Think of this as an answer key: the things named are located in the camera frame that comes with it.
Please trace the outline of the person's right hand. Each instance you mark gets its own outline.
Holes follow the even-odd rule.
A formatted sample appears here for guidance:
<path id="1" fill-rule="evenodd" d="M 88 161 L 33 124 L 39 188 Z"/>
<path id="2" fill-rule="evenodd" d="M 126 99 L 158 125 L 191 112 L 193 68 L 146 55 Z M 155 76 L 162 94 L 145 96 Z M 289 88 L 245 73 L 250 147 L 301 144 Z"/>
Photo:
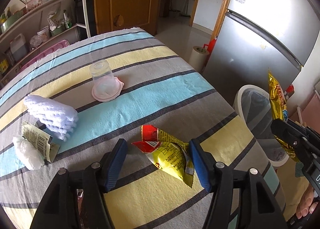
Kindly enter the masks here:
<path id="1" fill-rule="evenodd" d="M 313 202 L 314 192 L 313 186 L 309 184 L 296 209 L 296 216 L 298 219 L 306 217 L 308 214 L 312 214 L 317 207 L 318 202 Z"/>

